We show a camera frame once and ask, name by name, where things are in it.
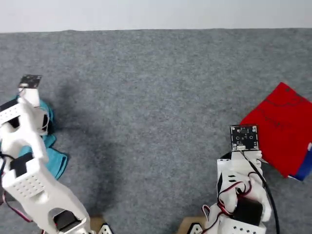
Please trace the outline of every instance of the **black cable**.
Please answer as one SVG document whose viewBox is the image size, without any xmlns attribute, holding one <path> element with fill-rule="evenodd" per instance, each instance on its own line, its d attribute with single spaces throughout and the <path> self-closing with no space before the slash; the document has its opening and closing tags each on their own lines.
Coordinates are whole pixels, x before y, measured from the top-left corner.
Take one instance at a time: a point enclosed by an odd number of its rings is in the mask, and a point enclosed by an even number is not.
<svg viewBox="0 0 312 234">
<path fill-rule="evenodd" d="M 0 181 L 2 180 L 1 179 L 1 176 L 3 174 L 3 170 L 4 170 L 4 167 L 5 167 L 5 164 L 6 164 L 6 159 L 5 157 L 1 154 L 0 157 L 2 158 L 2 165 L 1 165 L 1 169 L 0 169 Z"/>
<path fill-rule="evenodd" d="M 4 171 L 4 167 L 5 167 L 5 164 L 6 164 L 6 159 L 5 157 L 8 157 L 12 160 L 14 160 L 14 158 L 10 155 L 4 155 L 0 152 L 0 157 L 2 158 L 2 165 L 1 165 L 1 168 L 0 168 L 0 186 L 2 187 L 2 174 L 3 174 L 3 171 Z"/>
<path fill-rule="evenodd" d="M 274 199 L 273 199 L 273 196 L 272 196 L 272 193 L 271 193 L 271 190 L 267 184 L 267 182 L 265 181 L 264 177 L 262 176 L 262 174 L 258 171 L 258 169 L 256 168 L 256 166 L 250 162 L 250 160 L 245 156 L 244 152 L 243 151 L 240 151 L 241 154 L 244 156 L 244 158 L 249 162 L 249 164 L 251 165 L 251 167 L 254 169 L 254 171 L 256 172 L 256 174 L 260 177 L 260 179 L 262 180 L 262 183 L 264 185 L 264 188 L 265 190 L 267 191 L 268 193 L 268 196 L 269 196 L 269 199 L 271 201 L 271 205 L 272 205 L 272 208 L 273 208 L 273 213 L 274 213 L 274 218 L 275 218 L 275 226 L 276 226 L 276 233 L 277 234 L 280 234 L 280 228 L 279 228 L 279 221 L 278 221 L 278 215 L 277 215 L 277 209 L 276 209 L 276 206 L 275 206 L 275 202 L 274 202 Z"/>
</svg>

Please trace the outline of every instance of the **circuit board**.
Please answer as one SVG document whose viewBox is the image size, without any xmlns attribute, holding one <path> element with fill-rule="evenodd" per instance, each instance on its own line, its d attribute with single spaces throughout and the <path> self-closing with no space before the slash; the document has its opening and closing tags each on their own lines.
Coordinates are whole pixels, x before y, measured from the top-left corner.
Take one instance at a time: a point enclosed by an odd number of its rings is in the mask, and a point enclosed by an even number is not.
<svg viewBox="0 0 312 234">
<path fill-rule="evenodd" d="M 19 88 L 37 89 L 41 75 L 24 75 L 19 83 Z"/>
<path fill-rule="evenodd" d="M 232 125 L 232 151 L 259 150 L 257 125 Z"/>
</svg>

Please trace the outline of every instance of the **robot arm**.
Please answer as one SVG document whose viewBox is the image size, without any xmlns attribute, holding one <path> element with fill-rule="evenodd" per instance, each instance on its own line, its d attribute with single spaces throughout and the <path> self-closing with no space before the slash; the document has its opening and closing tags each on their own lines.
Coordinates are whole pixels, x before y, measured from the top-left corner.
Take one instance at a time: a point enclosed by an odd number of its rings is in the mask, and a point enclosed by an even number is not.
<svg viewBox="0 0 312 234">
<path fill-rule="evenodd" d="M 28 77 L 22 79 L 19 97 L 0 107 L 1 152 L 14 158 L 6 160 L 2 186 L 46 233 L 95 234 L 83 204 L 45 167 L 49 158 L 40 135 L 47 113 L 38 108 L 38 90 L 29 88 L 38 77 Z M 19 157 L 23 146 L 30 146 L 32 153 Z M 54 208 L 64 211 L 52 217 Z M 103 228 L 110 233 L 107 225 Z"/>
<path fill-rule="evenodd" d="M 243 139 L 245 135 L 249 139 L 248 127 L 235 126 L 233 130 L 245 131 Z M 256 134 L 256 126 L 250 126 L 250 133 Z M 258 142 L 252 142 L 251 149 L 246 148 L 250 142 L 244 145 L 241 141 L 239 146 L 236 143 L 231 153 L 217 161 L 217 203 L 210 208 L 202 234 L 266 232 L 263 222 L 270 219 L 272 209 L 263 182 L 250 164 L 262 175 L 262 153 L 255 149 Z M 244 147 L 242 150 L 246 151 L 237 150 L 238 147 Z"/>
</svg>

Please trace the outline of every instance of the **blue fabric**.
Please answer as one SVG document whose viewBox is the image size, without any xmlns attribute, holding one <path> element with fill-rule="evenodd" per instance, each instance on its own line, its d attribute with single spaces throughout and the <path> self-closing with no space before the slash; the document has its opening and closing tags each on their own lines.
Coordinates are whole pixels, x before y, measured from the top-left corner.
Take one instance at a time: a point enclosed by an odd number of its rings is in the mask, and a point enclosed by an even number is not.
<svg viewBox="0 0 312 234">
<path fill-rule="evenodd" d="M 312 171 L 312 148 L 307 152 L 298 172 L 293 177 L 303 181 Z"/>
<path fill-rule="evenodd" d="M 50 121 L 52 124 L 54 123 L 54 113 L 53 110 L 42 100 L 40 101 L 41 107 L 45 110 L 48 110 Z M 56 178 L 59 179 L 60 176 L 65 171 L 67 165 L 67 155 L 58 152 L 57 150 L 53 149 L 52 146 L 57 140 L 54 135 L 45 135 L 42 137 L 43 142 L 45 144 L 47 154 L 49 156 L 49 162 L 45 164 L 47 169 L 51 172 L 51 174 Z M 31 152 L 31 148 L 29 146 L 24 146 L 19 153 L 19 156 L 24 155 L 25 153 Z"/>
</svg>

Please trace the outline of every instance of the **white robot part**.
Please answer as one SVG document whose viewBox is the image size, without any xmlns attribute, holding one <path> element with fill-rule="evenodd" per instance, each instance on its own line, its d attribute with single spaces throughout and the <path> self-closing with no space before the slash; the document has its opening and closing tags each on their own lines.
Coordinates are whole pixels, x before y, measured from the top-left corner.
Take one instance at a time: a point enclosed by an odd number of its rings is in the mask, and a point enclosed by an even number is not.
<svg viewBox="0 0 312 234">
<path fill-rule="evenodd" d="M 49 234 L 57 234 L 52 216 L 55 208 L 71 211 L 81 220 L 76 229 L 91 233 L 90 218 L 84 206 L 67 187 L 55 180 L 38 158 L 26 162 L 26 173 L 17 177 L 17 169 L 8 171 L 2 178 L 3 188 L 19 201 L 26 213 Z"/>
<path fill-rule="evenodd" d="M 261 151 L 245 151 L 244 155 L 262 175 Z M 205 224 L 205 234 L 265 234 L 263 222 L 270 219 L 272 208 L 262 180 L 241 152 L 232 152 L 230 158 L 217 161 L 218 202 L 210 208 Z M 231 218 L 240 197 L 257 201 L 262 205 L 259 225 L 241 222 Z"/>
<path fill-rule="evenodd" d="M 0 108 L 1 152 L 15 158 L 6 157 L 2 186 L 45 233 L 95 234 L 83 204 L 45 167 L 49 158 L 40 135 L 45 133 L 42 125 L 48 113 L 39 105 L 38 90 L 23 88 L 19 98 Z M 14 127 L 10 121 L 17 118 L 19 125 Z M 23 146 L 30 146 L 32 153 L 19 157 Z M 61 220 L 64 213 L 52 217 L 51 211 L 55 208 L 71 213 L 77 222 L 59 229 L 56 217 Z"/>
<path fill-rule="evenodd" d="M 49 157 L 47 156 L 44 142 L 38 133 L 38 126 L 42 122 L 35 122 L 36 114 L 42 117 L 42 112 L 38 112 L 26 99 L 18 98 L 18 103 L 13 106 L 19 116 L 19 127 L 13 128 L 9 122 L 3 123 L 0 126 L 1 151 L 3 154 L 10 155 L 14 158 L 19 156 L 23 146 L 30 146 L 35 158 L 40 158 L 47 163 Z"/>
</svg>

